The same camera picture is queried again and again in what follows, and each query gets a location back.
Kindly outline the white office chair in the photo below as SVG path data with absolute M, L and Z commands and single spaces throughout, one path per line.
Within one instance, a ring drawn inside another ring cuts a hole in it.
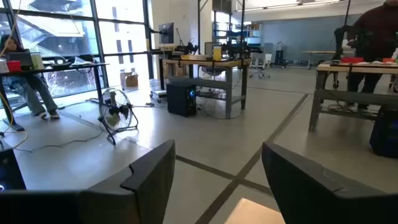
M 251 64 L 250 67 L 254 69 L 253 73 L 250 74 L 250 78 L 257 75 L 259 79 L 269 78 L 264 70 L 271 67 L 272 54 L 267 53 L 252 53 L 251 54 Z

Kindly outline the black computer tower blue light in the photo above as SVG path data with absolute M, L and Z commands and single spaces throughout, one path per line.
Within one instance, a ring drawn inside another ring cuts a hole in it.
M 195 85 L 168 83 L 166 85 L 168 112 L 184 117 L 195 116 L 197 114 L 196 90 Z

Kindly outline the seated person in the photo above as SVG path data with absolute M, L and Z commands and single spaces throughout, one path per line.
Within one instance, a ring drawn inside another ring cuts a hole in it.
M 10 53 L 27 53 L 15 38 L 8 34 L 2 35 L 0 38 L 0 53 L 3 50 L 5 56 Z M 51 119 L 60 118 L 57 113 L 58 106 L 49 92 L 47 83 L 40 74 L 35 73 L 26 77 L 5 77 L 3 83 L 25 99 L 34 116 L 45 119 L 46 115 L 49 114 Z

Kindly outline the computer monitor on arm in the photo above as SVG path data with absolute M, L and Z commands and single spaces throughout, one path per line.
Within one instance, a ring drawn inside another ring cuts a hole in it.
M 159 43 L 173 44 L 174 43 L 174 23 L 166 23 L 159 25 Z

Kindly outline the small red box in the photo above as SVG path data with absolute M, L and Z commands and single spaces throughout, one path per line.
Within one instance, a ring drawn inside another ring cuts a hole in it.
M 17 60 L 11 60 L 11 61 L 7 61 L 7 67 L 9 72 L 21 72 L 21 63 L 20 61 Z

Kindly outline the grey laptop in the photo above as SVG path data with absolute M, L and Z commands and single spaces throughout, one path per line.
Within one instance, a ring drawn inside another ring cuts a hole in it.
M 12 52 L 8 54 L 7 59 L 18 61 L 22 70 L 32 70 L 34 68 L 30 52 Z

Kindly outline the pale green box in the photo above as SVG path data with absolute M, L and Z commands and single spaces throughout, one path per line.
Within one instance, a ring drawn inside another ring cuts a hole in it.
M 44 69 L 44 63 L 42 60 L 42 56 L 39 53 L 31 53 L 32 63 L 35 70 Z

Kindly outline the black device with light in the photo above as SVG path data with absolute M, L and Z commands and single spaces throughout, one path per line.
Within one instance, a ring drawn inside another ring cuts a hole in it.
M 0 192 L 25 190 L 26 186 L 12 149 L 0 151 Z

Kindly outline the black floor fan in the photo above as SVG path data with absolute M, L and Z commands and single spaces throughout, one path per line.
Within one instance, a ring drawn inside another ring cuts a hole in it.
M 139 121 L 132 110 L 127 95 L 118 89 L 108 88 L 99 101 L 99 122 L 104 126 L 107 140 L 116 144 L 117 133 L 137 129 Z

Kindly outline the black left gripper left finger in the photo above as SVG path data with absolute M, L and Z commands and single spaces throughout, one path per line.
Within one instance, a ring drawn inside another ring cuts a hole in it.
M 175 171 L 168 140 L 81 194 L 82 224 L 162 224 Z

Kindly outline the black desk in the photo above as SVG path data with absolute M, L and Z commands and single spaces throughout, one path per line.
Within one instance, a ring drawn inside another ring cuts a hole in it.
M 96 92 L 98 95 L 98 101 L 102 103 L 102 87 L 100 82 L 100 75 L 99 75 L 99 68 L 107 66 L 107 63 L 94 63 L 90 65 L 55 65 L 52 68 L 45 68 L 42 70 L 26 70 L 21 72 L 0 72 L 0 100 L 6 112 L 6 119 L 3 121 L 13 130 L 15 131 L 24 131 L 25 129 L 16 123 L 14 119 L 13 112 L 11 107 L 9 106 L 9 101 L 6 96 L 6 92 L 4 89 L 4 85 L 2 84 L 2 79 L 4 77 L 13 77 L 13 76 L 26 76 L 26 75 L 33 75 L 35 73 L 47 73 L 47 72 L 60 72 L 64 70 L 81 70 L 86 68 L 93 68 L 94 69 L 94 78 L 96 84 Z

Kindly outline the wooden workbench grey frame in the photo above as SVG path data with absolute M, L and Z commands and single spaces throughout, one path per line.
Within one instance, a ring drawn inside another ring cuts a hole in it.
M 338 116 L 360 118 L 374 121 L 376 117 L 374 115 L 357 112 L 343 112 L 328 110 L 323 107 L 323 101 L 337 101 L 347 103 L 361 103 L 368 105 L 385 106 L 389 109 L 398 110 L 398 95 L 381 95 L 374 93 L 358 93 L 348 92 L 340 90 L 328 90 L 326 89 L 326 81 L 331 72 L 343 72 L 343 73 L 375 73 L 383 75 L 398 75 L 398 65 L 393 64 L 367 64 L 358 65 L 352 63 L 340 63 L 340 64 L 325 64 L 322 63 L 317 67 L 315 91 L 313 94 L 312 110 L 310 115 L 309 127 L 310 132 L 314 132 L 317 128 L 318 118 L 321 113 L 333 114 Z

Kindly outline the cardboard box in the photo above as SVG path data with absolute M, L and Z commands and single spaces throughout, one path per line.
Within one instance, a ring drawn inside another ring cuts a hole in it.
M 139 75 L 135 72 L 120 73 L 120 80 L 122 87 L 135 87 L 138 86 Z

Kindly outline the standing person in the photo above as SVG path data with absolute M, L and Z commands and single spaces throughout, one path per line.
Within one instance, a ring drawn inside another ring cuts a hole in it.
M 398 0 L 385 0 L 383 5 L 365 12 L 347 33 L 348 45 L 354 46 L 355 32 L 366 31 L 367 37 L 356 48 L 355 56 L 363 58 L 364 62 L 373 62 L 390 58 L 398 44 Z M 374 93 L 377 83 L 381 79 L 380 73 L 350 73 L 348 75 L 348 92 L 357 92 L 359 84 L 364 80 L 361 93 Z

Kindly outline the wooden top workbench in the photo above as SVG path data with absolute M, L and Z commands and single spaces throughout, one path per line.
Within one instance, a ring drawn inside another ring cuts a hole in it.
M 231 119 L 232 106 L 236 103 L 241 104 L 241 110 L 246 109 L 246 98 L 247 98 L 247 84 L 248 84 L 248 65 L 250 60 L 237 59 L 237 60 L 182 60 L 182 59 L 166 59 L 161 62 L 164 68 L 170 68 L 171 65 L 189 67 L 188 78 L 187 77 L 175 77 L 175 72 L 169 75 L 170 82 L 184 83 L 189 85 L 196 85 L 199 87 L 211 88 L 223 90 L 222 93 L 204 93 L 199 92 L 198 96 L 202 98 L 208 98 L 212 100 L 220 100 L 225 102 L 225 118 Z M 210 67 L 212 70 L 216 68 L 222 68 L 225 71 L 224 80 L 209 80 L 209 79 L 198 79 L 193 77 L 192 68 L 194 65 L 198 67 Z M 242 71 L 241 75 L 241 95 L 233 96 L 233 68 L 239 68 Z

